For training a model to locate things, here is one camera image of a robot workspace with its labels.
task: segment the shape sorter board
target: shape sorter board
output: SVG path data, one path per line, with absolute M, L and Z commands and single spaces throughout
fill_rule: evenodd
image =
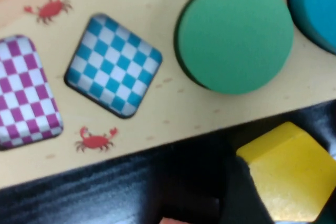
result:
M 174 51 L 187 2 L 0 0 L 0 56 L 8 40 L 18 44 L 1 58 L 10 67 L 1 80 L 0 187 L 336 98 L 335 56 L 298 29 L 284 68 L 264 87 L 225 95 L 199 86 Z

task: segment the blue checkered square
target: blue checkered square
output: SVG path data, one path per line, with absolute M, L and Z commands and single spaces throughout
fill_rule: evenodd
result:
M 161 53 L 105 15 L 91 19 L 66 74 L 67 83 L 122 118 L 138 109 Z

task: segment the square hole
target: square hole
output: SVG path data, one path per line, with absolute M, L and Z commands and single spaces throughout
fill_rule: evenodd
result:
M 65 75 L 67 85 L 121 118 L 137 111 L 161 53 L 106 15 L 93 17 Z
M 34 44 L 24 36 L 0 40 L 0 147 L 46 140 L 62 130 Z

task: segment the blue circular piece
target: blue circular piece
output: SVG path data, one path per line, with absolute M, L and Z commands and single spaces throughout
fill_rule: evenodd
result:
M 336 0 L 288 0 L 293 20 L 315 44 L 336 54 Z

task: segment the pink checkered square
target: pink checkered square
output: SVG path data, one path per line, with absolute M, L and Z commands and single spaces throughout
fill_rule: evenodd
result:
M 24 36 L 0 40 L 0 146 L 45 140 L 62 130 L 34 44 Z

